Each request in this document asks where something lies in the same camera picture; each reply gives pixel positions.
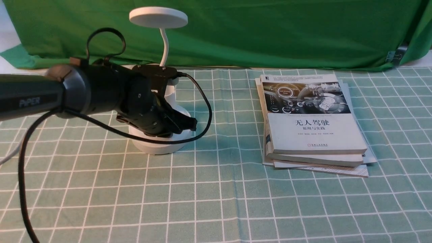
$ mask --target tablecloth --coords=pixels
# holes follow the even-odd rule
[[[432,70],[182,70],[213,106],[207,134],[174,154],[74,118],[49,118],[28,147],[26,185],[41,242],[430,242]],[[260,74],[335,73],[349,84],[360,128],[378,158],[369,178],[274,169],[262,163]],[[192,82],[178,104],[206,125]],[[0,157],[38,115],[0,123]],[[122,131],[112,112],[94,118]],[[17,158],[0,167],[0,242],[30,242],[21,219]]]

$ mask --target cable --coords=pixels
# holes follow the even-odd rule
[[[19,143],[13,150],[12,152],[10,152],[8,155],[6,155],[3,159],[0,160],[0,165],[6,163],[7,161],[9,161],[10,159],[12,159],[12,157],[14,157],[18,152],[19,152],[19,148],[21,147],[21,143]]]
[[[152,140],[152,139],[138,137],[138,136],[130,135],[129,133],[119,131],[119,130],[112,128],[112,127],[106,125],[105,123],[102,123],[102,122],[100,122],[94,118],[91,118],[89,116],[86,116],[84,114],[81,114],[79,112],[76,112],[76,111],[73,111],[70,109],[65,109],[65,112],[69,113],[70,115],[84,119],[88,122],[91,122],[91,123],[93,123],[93,124],[95,124],[101,128],[104,128],[110,132],[113,132],[117,135],[120,135],[120,136],[123,136],[126,138],[130,138],[130,139],[134,139],[134,140],[138,140],[138,141],[142,141],[142,142],[147,142],[147,143],[152,143],[152,144],[183,144],[183,143],[187,143],[187,142],[192,142],[192,141],[195,141],[195,140],[199,139],[200,137],[204,136],[205,133],[207,133],[207,131],[209,130],[211,123],[212,123],[212,107],[211,107],[209,100],[207,99],[206,95],[204,94],[204,91],[201,89],[200,85],[196,82],[196,80],[194,78],[192,78],[192,76],[190,76],[189,74],[184,74],[184,73],[180,73],[180,74],[184,77],[188,77],[195,84],[195,86],[197,87],[198,91],[201,93],[201,95],[202,95],[202,97],[203,97],[203,99],[204,99],[204,101],[207,104],[207,107],[209,109],[209,120],[207,122],[207,126],[204,128],[204,130],[199,135],[197,135],[195,137],[191,137],[191,138],[183,139],[183,140],[177,140],[177,141]]]
[[[100,126],[110,132],[113,132],[115,134],[118,134],[120,136],[126,137],[126,138],[130,138],[130,139],[134,139],[134,140],[138,140],[138,141],[143,141],[143,142],[149,142],[149,143],[154,143],[154,144],[182,144],[182,143],[187,143],[187,142],[191,142],[191,141],[195,141],[197,139],[199,139],[200,137],[204,136],[205,133],[207,133],[207,131],[210,128],[211,125],[211,121],[212,121],[212,107],[210,105],[209,100],[207,99],[206,95],[204,94],[204,91],[201,89],[200,85],[196,82],[196,80],[190,76],[189,74],[185,74],[185,73],[180,73],[179,74],[183,77],[188,77],[197,87],[198,91],[201,93],[205,103],[207,104],[207,107],[209,109],[209,120],[207,123],[207,126],[204,128],[204,130],[197,136],[192,137],[192,138],[188,138],[188,139],[183,139],[183,140],[178,140],[178,141],[157,141],[157,140],[151,140],[151,139],[146,139],[143,137],[137,137],[137,136],[133,136],[130,135],[128,133],[124,133],[122,131],[119,131],[115,128],[112,128],[108,125],[106,125],[105,123],[102,123],[94,118],[91,118],[87,115],[81,114],[79,112],[73,111],[71,109],[65,109],[64,112],[69,113],[73,116],[76,116],[78,118],[84,119],[86,121],[89,121],[97,126]],[[30,218],[29,218],[29,212],[28,212],[28,208],[27,208],[27,199],[26,199],[26,195],[25,195],[25,173],[24,173],[24,165],[25,165],[25,150],[27,148],[27,144],[30,140],[30,137],[32,136],[33,132],[36,130],[36,128],[47,118],[49,118],[50,116],[57,114],[61,112],[61,108],[57,108],[55,110],[52,110],[50,112],[47,112],[45,114],[43,114],[41,117],[39,117],[27,130],[27,132],[24,135],[24,138],[22,139],[21,142],[21,147],[19,148],[19,157],[18,157],[18,186],[19,186],[19,202],[20,202],[20,206],[21,206],[21,214],[22,214],[22,220],[24,221],[24,225],[25,228],[27,230],[27,233],[30,236],[30,239],[32,240],[33,243],[40,243],[35,231],[33,230],[32,224],[30,222]]]
[[[19,151],[19,157],[18,157],[18,186],[19,186],[19,203],[21,206],[21,214],[22,214],[22,220],[24,221],[25,228],[27,230],[27,233],[30,236],[30,239],[33,243],[39,243],[39,240],[33,230],[32,224],[30,222],[29,218],[29,212],[27,209],[27,199],[25,196],[25,174],[24,174],[24,165],[25,165],[25,150],[27,148],[27,143],[29,142],[30,137],[32,136],[33,132],[36,130],[36,128],[48,117],[57,114],[60,111],[60,109],[55,109],[50,112],[47,112],[43,114],[41,117],[39,117],[27,130],[27,132],[24,135],[24,138],[21,142],[21,148]]]
[[[124,36],[120,33],[120,31],[114,29],[114,28],[101,28],[101,29],[97,29],[96,31],[94,31],[89,38],[87,39],[87,45],[86,45],[86,55],[87,55],[87,60],[90,60],[90,51],[89,51],[89,45],[90,45],[90,41],[92,40],[93,37],[95,37],[95,35],[102,33],[102,32],[111,32],[113,34],[115,34],[116,36],[118,36],[121,40],[121,44],[123,45],[121,52],[119,53],[114,53],[114,54],[108,54],[105,57],[105,61],[109,61],[109,59],[113,56],[118,56],[124,53],[124,51],[126,50],[126,40],[124,39]]]

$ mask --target green cloth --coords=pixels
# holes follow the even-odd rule
[[[17,68],[44,68],[85,57],[96,29],[113,27],[126,38],[123,64],[158,63],[157,29],[129,22],[141,6],[185,12],[189,24],[168,29],[167,65],[383,70],[389,51],[409,48],[402,63],[424,56],[432,44],[430,0],[3,0],[22,46],[1,55]],[[90,53],[103,57],[121,43],[96,36]]]

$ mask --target book stack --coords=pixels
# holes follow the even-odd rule
[[[353,112],[349,88],[334,74],[261,75],[263,164],[368,177],[377,160]]]

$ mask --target robotic arm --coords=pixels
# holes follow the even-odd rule
[[[147,65],[130,70],[110,62],[70,60],[44,76],[0,75],[0,121],[61,107],[84,115],[115,110],[118,121],[147,136],[196,130],[195,118],[174,110],[164,99],[168,82],[185,76],[175,68]],[[73,117],[65,111],[57,116]]]

